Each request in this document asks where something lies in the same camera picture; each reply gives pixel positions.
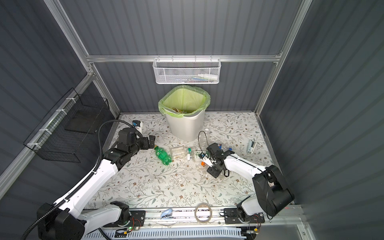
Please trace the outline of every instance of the table surface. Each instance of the table surface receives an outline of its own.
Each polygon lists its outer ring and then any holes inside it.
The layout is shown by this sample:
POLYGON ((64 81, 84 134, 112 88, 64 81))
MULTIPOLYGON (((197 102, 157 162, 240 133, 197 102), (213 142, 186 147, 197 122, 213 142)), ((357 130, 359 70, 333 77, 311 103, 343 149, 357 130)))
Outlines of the table surface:
MULTIPOLYGON (((143 135, 155 135, 155 144, 168 153, 176 146, 198 147, 197 139, 185 142, 173 136, 161 114, 125 114, 120 119, 140 120, 143 135)), ((118 125, 111 145, 125 127, 118 125)), ((235 153, 256 164, 273 164, 254 113, 206 113, 204 127, 212 132, 210 142, 231 146, 235 153), (256 142, 253 154, 247 153, 250 139, 256 142)), ((195 207, 203 202, 210 206, 234 206, 255 194, 252 181, 235 172, 215 179, 207 173, 207 168, 186 159, 176 159, 165 166, 153 149, 139 151, 99 189, 86 208, 98 209, 112 201, 124 202, 130 208, 195 207)))

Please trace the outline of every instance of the white mesh basket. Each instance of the white mesh basket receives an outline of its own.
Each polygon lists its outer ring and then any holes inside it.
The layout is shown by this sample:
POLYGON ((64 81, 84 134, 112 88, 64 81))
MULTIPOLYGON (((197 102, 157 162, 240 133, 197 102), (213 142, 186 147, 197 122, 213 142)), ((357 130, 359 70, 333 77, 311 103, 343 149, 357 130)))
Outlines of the white mesh basket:
POLYGON ((219 82, 221 62, 153 61, 156 83, 159 84, 215 84, 219 82))

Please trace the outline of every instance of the black mounting plate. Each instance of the black mounting plate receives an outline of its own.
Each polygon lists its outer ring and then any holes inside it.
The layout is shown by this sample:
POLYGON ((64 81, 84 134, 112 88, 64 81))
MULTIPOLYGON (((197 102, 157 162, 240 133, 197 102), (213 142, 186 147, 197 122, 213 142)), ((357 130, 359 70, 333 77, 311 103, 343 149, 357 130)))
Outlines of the black mounting plate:
MULTIPOLYGON (((228 216, 225 218, 225 224, 237 224, 237 223, 243 223, 240 221, 239 217, 237 216, 237 208, 227 208, 224 209, 224 216, 228 216)), ((255 219, 251 218, 250 223, 265 223, 264 220, 264 214, 263 213, 258 213, 255 214, 255 219)))
MULTIPOLYGON (((130 222, 128 223, 127 226, 125 226, 124 228, 127 228, 127 227, 140 227, 140 226, 144 226, 144 220, 145 220, 145 211, 129 211, 131 213, 131 220, 130 222)), ((119 227, 116 223, 109 223, 107 225, 104 225, 104 227, 119 227)))

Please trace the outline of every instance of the green plastic bottle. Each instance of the green plastic bottle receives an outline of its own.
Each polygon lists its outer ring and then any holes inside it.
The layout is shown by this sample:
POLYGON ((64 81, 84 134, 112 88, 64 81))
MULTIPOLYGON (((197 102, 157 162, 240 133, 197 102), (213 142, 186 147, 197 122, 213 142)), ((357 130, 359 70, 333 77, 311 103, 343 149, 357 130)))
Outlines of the green plastic bottle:
POLYGON ((154 149, 156 151, 156 156, 161 160, 161 162, 164 165, 169 165, 172 162, 172 159, 167 154, 167 152, 164 150, 164 148, 155 145, 154 149))

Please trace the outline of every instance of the black wire basket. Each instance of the black wire basket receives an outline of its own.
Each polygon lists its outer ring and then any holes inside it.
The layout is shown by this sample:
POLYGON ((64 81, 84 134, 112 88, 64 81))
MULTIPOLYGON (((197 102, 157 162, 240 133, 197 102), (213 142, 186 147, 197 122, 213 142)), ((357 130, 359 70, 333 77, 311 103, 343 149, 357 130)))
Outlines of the black wire basket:
POLYGON ((41 131, 24 145, 44 160, 78 162, 98 151, 98 128, 111 119, 105 98, 77 94, 41 131))

